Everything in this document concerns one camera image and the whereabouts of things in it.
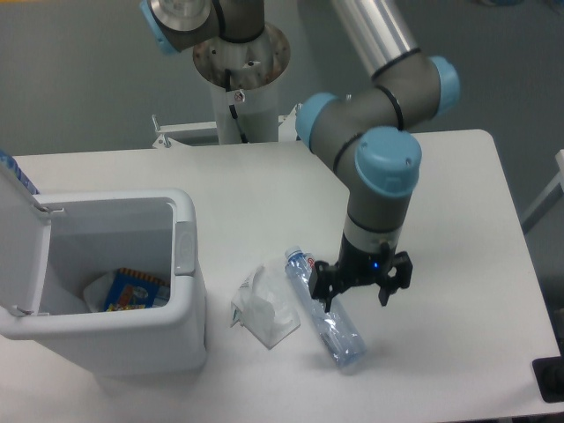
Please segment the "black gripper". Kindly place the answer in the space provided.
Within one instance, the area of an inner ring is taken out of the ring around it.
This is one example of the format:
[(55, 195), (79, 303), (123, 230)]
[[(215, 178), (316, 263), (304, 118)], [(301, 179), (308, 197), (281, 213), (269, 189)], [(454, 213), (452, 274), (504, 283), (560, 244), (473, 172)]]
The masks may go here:
[(397, 253), (387, 242), (377, 252), (358, 249), (342, 236), (338, 265), (315, 261), (309, 279), (311, 298), (329, 313), (332, 300), (357, 286), (378, 285), (378, 299), (386, 307), (391, 295), (411, 284), (413, 264), (406, 251)]

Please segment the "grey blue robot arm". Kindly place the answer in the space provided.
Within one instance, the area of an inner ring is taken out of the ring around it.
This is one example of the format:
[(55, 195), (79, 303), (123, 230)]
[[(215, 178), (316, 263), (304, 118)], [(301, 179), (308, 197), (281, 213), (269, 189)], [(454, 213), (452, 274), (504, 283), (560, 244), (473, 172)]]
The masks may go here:
[[(412, 276), (410, 257), (397, 250), (422, 159), (409, 129), (455, 106), (460, 81), (446, 59), (421, 52), (394, 2), (333, 8), (372, 85), (349, 100), (315, 94), (296, 113), (298, 138), (349, 191), (338, 260), (315, 263), (309, 292), (329, 306), (352, 287), (377, 285), (386, 304)], [(140, 9), (163, 52), (191, 51), (212, 87), (220, 143), (277, 139), (277, 107), (264, 95), (290, 48), (263, 2), (143, 1)]]

